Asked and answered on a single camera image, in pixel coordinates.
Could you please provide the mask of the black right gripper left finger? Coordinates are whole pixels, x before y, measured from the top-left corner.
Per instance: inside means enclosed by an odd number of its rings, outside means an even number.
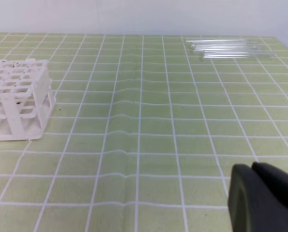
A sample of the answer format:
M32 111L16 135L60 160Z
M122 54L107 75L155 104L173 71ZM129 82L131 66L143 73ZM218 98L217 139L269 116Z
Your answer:
M233 165L228 211L234 232L288 232L288 209L252 166Z

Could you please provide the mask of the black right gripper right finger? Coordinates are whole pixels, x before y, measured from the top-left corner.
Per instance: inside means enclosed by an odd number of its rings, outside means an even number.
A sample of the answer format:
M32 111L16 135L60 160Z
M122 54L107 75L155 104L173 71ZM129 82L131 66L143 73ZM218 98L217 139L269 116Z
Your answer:
M275 198L288 209L288 173L263 162L254 162L255 171Z

